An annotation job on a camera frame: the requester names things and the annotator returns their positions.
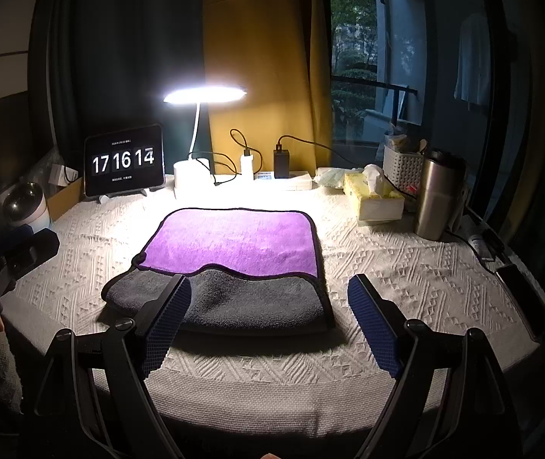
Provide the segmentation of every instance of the lamp head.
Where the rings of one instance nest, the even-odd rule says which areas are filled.
[[[225,103],[240,100],[246,91],[232,86],[200,86],[183,88],[168,94],[164,101],[173,105],[191,103]]]

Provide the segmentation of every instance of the desk lamp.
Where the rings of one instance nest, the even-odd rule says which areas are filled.
[[[230,86],[200,86],[195,88],[183,88],[168,94],[164,101],[172,105],[196,104],[196,118],[194,119],[194,134],[188,152],[188,159],[181,160],[173,165],[175,175],[175,195],[181,188],[181,192],[195,190],[197,187],[210,187],[213,185],[209,167],[209,159],[192,158],[196,133],[198,131],[198,119],[200,117],[201,103],[226,103],[236,101],[245,96],[242,88]]]

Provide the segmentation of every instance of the smartphone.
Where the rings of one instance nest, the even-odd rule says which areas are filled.
[[[515,264],[503,265],[495,274],[519,311],[529,337],[540,342],[545,333],[545,306],[540,296]]]

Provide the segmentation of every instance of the gray towel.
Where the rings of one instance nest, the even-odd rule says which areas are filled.
[[[102,298],[123,314],[134,316],[145,302],[157,298],[169,280],[165,274],[133,269],[106,284]],[[313,284],[301,277],[247,280],[206,269],[189,281],[192,303],[180,330],[287,336],[334,327],[329,299],[320,299]]]

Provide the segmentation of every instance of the window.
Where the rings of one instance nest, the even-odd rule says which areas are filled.
[[[400,130],[419,128],[427,60],[423,0],[330,1],[334,143],[376,147],[396,118]]]

